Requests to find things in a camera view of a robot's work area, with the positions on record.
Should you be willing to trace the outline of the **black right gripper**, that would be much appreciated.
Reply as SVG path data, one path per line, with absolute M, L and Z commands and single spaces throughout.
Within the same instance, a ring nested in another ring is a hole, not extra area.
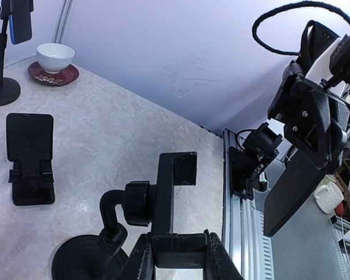
M 316 79 L 291 62 L 268 109 L 268 118 L 284 124 L 285 138 L 318 170 L 338 160 L 350 124 L 350 103 L 335 92 L 343 81 L 326 88 L 330 78 Z

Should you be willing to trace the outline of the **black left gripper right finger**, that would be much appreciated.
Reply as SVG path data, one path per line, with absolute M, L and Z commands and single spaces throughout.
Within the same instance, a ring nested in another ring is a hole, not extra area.
M 216 233 L 206 234 L 206 252 L 203 265 L 203 279 L 238 280 L 244 279 Z

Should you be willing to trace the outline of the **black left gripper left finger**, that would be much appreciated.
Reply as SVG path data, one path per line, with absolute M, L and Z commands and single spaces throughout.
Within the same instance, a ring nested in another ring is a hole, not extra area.
M 140 235 L 124 267 L 124 279 L 156 279 L 153 233 Z

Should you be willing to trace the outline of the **black folding phone stand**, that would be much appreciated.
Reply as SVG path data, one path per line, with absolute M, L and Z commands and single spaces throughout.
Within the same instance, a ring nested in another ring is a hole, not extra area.
M 7 157 L 12 201 L 16 206 L 55 202 L 53 159 L 54 119 L 50 114 L 10 113 L 6 116 Z

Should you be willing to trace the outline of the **black round-base pole stand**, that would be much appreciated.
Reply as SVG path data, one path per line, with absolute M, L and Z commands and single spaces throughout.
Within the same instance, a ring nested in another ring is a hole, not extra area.
M 0 31 L 0 106 L 13 103 L 20 96 L 20 85 L 12 79 L 4 76 L 5 50 L 8 38 L 11 37 L 9 28 L 9 15 L 11 14 L 11 1 L 1 1 L 0 19 L 2 27 Z

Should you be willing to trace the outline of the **blue-edged black smartphone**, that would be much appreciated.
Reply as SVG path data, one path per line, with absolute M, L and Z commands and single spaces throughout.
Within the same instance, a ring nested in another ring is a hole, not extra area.
M 32 38 L 32 0 L 12 0 L 10 3 L 9 28 L 12 44 L 21 44 Z

